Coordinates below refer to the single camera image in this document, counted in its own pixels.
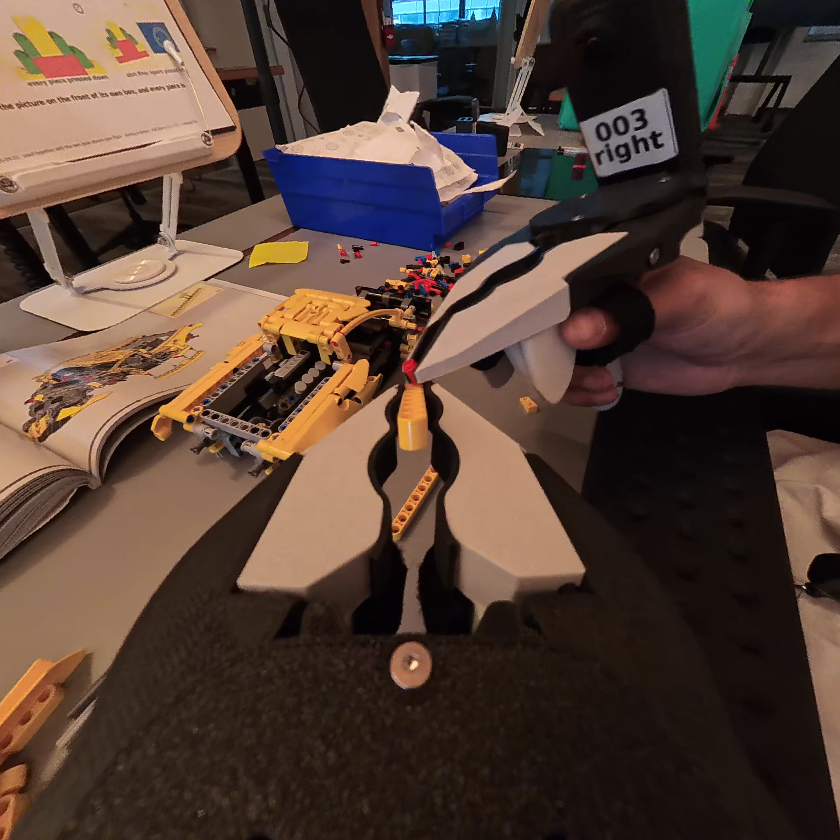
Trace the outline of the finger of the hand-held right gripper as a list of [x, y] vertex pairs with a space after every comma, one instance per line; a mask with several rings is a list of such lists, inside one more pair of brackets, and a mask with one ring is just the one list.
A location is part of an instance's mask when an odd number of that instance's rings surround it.
[[507, 329], [526, 306], [514, 304], [514, 314], [503, 313], [503, 305], [513, 300], [507, 292], [496, 300], [490, 297], [499, 289], [523, 277], [542, 261], [543, 249], [527, 241], [504, 245], [486, 254], [462, 275], [438, 307], [418, 342], [420, 351], [472, 351], [487, 347], [503, 348], [494, 338]]
[[503, 313], [507, 315], [514, 314], [513, 306], [516, 303], [526, 306], [526, 311], [515, 318], [507, 329], [493, 335], [503, 348], [498, 351], [489, 351], [487, 347], [473, 348], [472, 351], [420, 351], [418, 341], [413, 352], [418, 381], [426, 383], [474, 364], [566, 320], [571, 313], [567, 276], [620, 242], [626, 235], [625, 232], [595, 234], [543, 249], [542, 261], [535, 269], [508, 283], [490, 297], [494, 301], [507, 292], [514, 294], [513, 300], [503, 305]]

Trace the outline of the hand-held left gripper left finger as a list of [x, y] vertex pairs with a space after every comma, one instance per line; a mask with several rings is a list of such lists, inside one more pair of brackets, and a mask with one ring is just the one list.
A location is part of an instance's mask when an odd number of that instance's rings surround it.
[[325, 602], [362, 634], [394, 634], [403, 560], [384, 484], [397, 466], [392, 387], [310, 447], [238, 577], [245, 592]]

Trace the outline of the grey desk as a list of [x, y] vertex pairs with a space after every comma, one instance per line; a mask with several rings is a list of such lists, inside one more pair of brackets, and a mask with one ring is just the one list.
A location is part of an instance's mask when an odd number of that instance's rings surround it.
[[[548, 206], [541, 199], [497, 195], [458, 240], [475, 257]], [[264, 240], [291, 238], [290, 230], [284, 203], [275, 196], [195, 227], [185, 238], [245, 253]], [[352, 290], [372, 285], [362, 277], [365, 271], [390, 277], [411, 258], [404, 248], [379, 245], [373, 256], [342, 266], [338, 241], [315, 234], [305, 264], [262, 271], [244, 260], [219, 279], [283, 295], [311, 279], [316, 288]], [[23, 313], [17, 301], [2, 304], [2, 353], [68, 334]], [[498, 390], [477, 371], [459, 371], [443, 385], [581, 488], [594, 412], [547, 404], [518, 375]], [[518, 400], [525, 395], [540, 403], [537, 413], [523, 412]], [[78, 491], [65, 510], [2, 560], [2, 699], [37, 659], [57, 661], [85, 649], [89, 657], [66, 689], [66, 707], [76, 702], [110, 666], [173, 565], [256, 488], [247, 464], [213, 456], [205, 461], [188, 446], [180, 432], [162, 443], [143, 425], [118, 448], [100, 488]]]

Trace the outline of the person's right hand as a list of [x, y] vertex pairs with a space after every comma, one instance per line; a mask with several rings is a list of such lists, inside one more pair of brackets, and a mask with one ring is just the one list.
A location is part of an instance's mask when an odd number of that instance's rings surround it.
[[[738, 386], [758, 325], [760, 284], [687, 257], [648, 272], [638, 283], [655, 313], [648, 340], [623, 357], [623, 384], [631, 390], [702, 396]], [[613, 343], [620, 328], [599, 308], [579, 310], [560, 326], [573, 349]], [[597, 407], [618, 389], [603, 367], [576, 365], [563, 402]]]

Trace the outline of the large paned window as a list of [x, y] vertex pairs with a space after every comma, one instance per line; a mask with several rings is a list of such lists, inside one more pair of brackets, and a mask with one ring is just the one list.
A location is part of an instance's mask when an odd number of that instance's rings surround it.
[[497, 20], [501, 1], [391, 1], [394, 25], [428, 25]]

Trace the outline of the pile of yellow brick parts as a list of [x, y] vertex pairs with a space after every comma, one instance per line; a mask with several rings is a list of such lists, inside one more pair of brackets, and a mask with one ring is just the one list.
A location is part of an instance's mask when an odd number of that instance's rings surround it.
[[[37, 659], [1, 702], [1, 762], [20, 753], [63, 700], [64, 683], [87, 656], [78, 650], [58, 661]], [[1, 772], [1, 838], [11, 837], [29, 807], [24, 788], [28, 768], [20, 763]]]

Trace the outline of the open instruction booklet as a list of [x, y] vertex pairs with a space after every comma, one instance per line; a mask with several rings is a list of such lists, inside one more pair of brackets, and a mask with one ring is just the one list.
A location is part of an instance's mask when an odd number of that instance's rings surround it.
[[284, 299], [210, 280], [114, 327], [3, 354], [2, 559], [99, 487], [126, 436]]

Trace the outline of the dark green tray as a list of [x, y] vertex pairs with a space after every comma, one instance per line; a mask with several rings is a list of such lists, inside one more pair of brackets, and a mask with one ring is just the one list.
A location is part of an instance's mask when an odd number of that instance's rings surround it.
[[552, 149], [524, 149], [518, 168], [518, 194], [554, 202], [593, 193], [598, 183], [587, 162], [579, 181], [573, 178], [574, 157]]

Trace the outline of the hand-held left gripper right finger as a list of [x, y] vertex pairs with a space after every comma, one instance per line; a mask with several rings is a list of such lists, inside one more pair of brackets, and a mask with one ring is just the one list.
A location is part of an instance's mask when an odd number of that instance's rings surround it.
[[439, 421], [458, 468], [443, 495], [455, 539], [455, 587], [478, 623], [493, 602], [579, 585], [585, 567], [523, 448], [441, 385]]

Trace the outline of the yellow black brick car model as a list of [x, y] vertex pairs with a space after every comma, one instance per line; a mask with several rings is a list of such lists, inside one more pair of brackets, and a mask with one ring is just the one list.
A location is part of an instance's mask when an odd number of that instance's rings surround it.
[[328, 436], [407, 359], [433, 312], [415, 283], [351, 296], [299, 289], [200, 380], [161, 406], [153, 435], [174, 426], [195, 453], [227, 451], [265, 470]]

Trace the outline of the long yellow brick beam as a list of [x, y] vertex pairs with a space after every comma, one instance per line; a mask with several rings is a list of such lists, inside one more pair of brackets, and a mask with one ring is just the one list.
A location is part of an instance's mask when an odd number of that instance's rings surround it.
[[394, 543], [399, 542], [403, 538], [406, 530], [408, 530], [412, 521], [415, 519], [415, 516], [422, 509], [429, 492], [434, 488], [437, 480], [438, 472], [430, 465], [392, 520], [392, 540]]

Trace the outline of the pile of small brick pins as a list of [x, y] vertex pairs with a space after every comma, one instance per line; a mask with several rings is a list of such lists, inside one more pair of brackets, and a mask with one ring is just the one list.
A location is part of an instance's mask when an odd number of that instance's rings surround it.
[[400, 267], [400, 276], [378, 287], [356, 287], [355, 296], [367, 300], [371, 309], [412, 308], [417, 318], [427, 318], [475, 262], [458, 243], [453, 255], [436, 250], [413, 258]]

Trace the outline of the yellow paper sheet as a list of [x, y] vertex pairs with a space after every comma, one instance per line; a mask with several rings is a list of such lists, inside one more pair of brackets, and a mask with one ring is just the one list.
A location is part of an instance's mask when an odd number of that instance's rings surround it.
[[308, 241], [281, 240], [258, 244], [249, 255], [248, 267], [300, 264], [308, 258], [308, 251]]

